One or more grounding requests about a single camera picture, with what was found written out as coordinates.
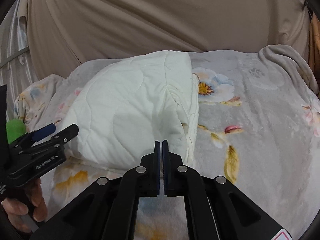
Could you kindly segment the cream quilted jacket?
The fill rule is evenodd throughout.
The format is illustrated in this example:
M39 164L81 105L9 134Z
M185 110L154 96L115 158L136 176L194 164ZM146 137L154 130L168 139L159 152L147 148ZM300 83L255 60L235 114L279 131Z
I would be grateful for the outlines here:
M187 53L157 51L103 68L84 86L62 122L78 135L67 154L87 165L125 171L166 140L192 164L199 80Z

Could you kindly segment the green pillow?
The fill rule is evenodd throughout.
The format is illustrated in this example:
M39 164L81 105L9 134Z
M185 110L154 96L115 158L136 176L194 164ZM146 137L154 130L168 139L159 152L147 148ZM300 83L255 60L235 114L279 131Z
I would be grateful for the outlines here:
M12 119L6 123L8 143L12 143L27 132L22 120Z

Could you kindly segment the silver white curtain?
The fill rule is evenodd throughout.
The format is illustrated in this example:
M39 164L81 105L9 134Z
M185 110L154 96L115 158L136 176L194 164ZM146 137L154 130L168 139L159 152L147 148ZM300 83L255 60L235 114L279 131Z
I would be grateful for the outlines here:
M1 23L1 85L7 85L7 119L14 118L18 95L39 80L31 61L27 17L23 11L27 0L16 0Z

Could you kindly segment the grey floral fleece blanket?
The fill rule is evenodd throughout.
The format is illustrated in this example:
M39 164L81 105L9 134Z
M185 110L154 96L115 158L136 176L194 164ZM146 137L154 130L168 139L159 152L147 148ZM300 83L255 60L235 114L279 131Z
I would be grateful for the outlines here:
M203 176L225 176L294 239L304 236L319 212L319 88L312 70L286 45L249 54L188 55L199 80L199 118L194 160L185 165ZM120 61L89 61L67 78L50 75L33 83L16 99L15 118L30 131L49 123L63 129L88 81ZM42 178L49 215L98 177L114 179L126 171L87 165L67 154L63 165Z

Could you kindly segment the beige curtain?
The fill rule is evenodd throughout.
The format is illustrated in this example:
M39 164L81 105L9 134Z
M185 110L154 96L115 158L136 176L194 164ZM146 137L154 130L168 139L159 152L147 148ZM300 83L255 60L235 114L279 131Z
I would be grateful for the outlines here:
M304 0L28 0L27 32L40 78L159 50L309 53Z

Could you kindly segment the orange hanging garment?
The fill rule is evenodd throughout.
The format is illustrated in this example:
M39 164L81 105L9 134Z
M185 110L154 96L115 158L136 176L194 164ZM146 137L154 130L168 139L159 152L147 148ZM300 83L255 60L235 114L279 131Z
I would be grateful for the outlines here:
M315 13L309 28L309 66L314 76L319 76L319 19Z

